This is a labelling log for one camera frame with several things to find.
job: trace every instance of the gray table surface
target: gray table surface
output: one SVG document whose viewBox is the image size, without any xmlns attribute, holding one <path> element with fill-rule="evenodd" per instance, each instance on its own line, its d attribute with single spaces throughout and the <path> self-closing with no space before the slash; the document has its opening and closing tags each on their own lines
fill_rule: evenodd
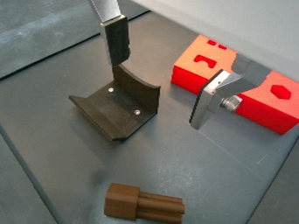
<svg viewBox="0 0 299 224">
<path fill-rule="evenodd" d="M 195 95 L 170 80 L 174 62 L 198 34 L 154 13 L 130 22 L 130 31 L 126 67 L 162 85 L 162 97 L 158 116 L 123 143 L 102 136 L 68 99 L 112 81 L 100 37 L 0 82 L 0 123 L 46 204 L 59 223 L 132 223 L 103 214 L 108 185 L 116 182 L 182 197 L 183 223 L 246 223 L 299 127 L 279 136 L 220 109 L 195 130 L 188 124 Z"/>
<path fill-rule="evenodd" d="M 134 18 L 147 11 L 119 0 L 122 13 Z M 99 34 L 88 0 L 2 0 L 0 78 Z"/>
<path fill-rule="evenodd" d="M 299 221 L 299 141 L 258 205 L 248 224 L 295 224 Z"/>
<path fill-rule="evenodd" d="M 2 136 L 2 126 L 0 220 L 6 224 L 56 224 L 52 214 Z"/>
</svg>

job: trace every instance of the black curved bracket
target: black curved bracket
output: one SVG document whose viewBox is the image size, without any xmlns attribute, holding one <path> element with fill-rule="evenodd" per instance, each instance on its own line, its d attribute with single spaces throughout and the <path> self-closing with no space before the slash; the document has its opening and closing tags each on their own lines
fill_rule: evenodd
<svg viewBox="0 0 299 224">
<path fill-rule="evenodd" d="M 88 98 L 70 99 L 111 141 L 127 139 L 156 115 L 160 87 L 136 78 L 123 66 L 112 67 L 115 80 Z"/>
</svg>

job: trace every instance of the wooden cylinder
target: wooden cylinder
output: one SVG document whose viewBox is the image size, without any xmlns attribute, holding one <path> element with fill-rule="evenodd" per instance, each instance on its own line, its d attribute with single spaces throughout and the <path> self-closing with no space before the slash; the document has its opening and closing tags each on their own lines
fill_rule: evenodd
<svg viewBox="0 0 299 224">
<path fill-rule="evenodd" d="M 183 223 L 183 216 L 176 213 L 155 213 L 150 211 L 136 211 L 136 218 L 151 221 L 162 221 L 172 224 Z"/>
<path fill-rule="evenodd" d="M 182 203 L 164 201 L 159 199 L 138 198 L 136 210 L 154 210 L 158 212 L 166 212 L 171 214 L 183 214 L 184 206 Z"/>
<path fill-rule="evenodd" d="M 170 197 L 170 196 L 164 196 L 164 195 L 154 194 L 154 193 L 148 193 L 148 192 L 140 192 L 139 198 L 147 198 L 147 199 L 152 199 L 152 200 L 164 200 L 164 201 L 171 201 L 175 203 L 183 203 L 183 199 L 180 199 L 180 198 L 175 198 L 175 197 Z"/>
</svg>

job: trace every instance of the brown wooden block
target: brown wooden block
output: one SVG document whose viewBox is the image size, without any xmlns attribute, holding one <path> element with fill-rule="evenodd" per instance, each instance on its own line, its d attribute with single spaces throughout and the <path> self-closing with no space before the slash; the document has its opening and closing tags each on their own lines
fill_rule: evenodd
<svg viewBox="0 0 299 224">
<path fill-rule="evenodd" d="M 130 220 L 142 218 L 182 224 L 184 204 L 180 198 L 140 192 L 136 186 L 112 183 L 107 190 L 104 214 Z"/>
</svg>

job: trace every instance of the red foam block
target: red foam block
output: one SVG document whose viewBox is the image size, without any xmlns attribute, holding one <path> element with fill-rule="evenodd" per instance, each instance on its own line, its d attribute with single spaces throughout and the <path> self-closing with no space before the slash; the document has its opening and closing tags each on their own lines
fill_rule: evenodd
<svg viewBox="0 0 299 224">
<path fill-rule="evenodd" d="M 202 86 L 220 70 L 231 71 L 236 52 L 204 36 L 199 36 L 176 60 L 172 83 L 198 94 Z M 299 123 L 299 83 L 273 71 L 262 85 L 242 93 L 236 113 L 279 134 Z"/>
</svg>

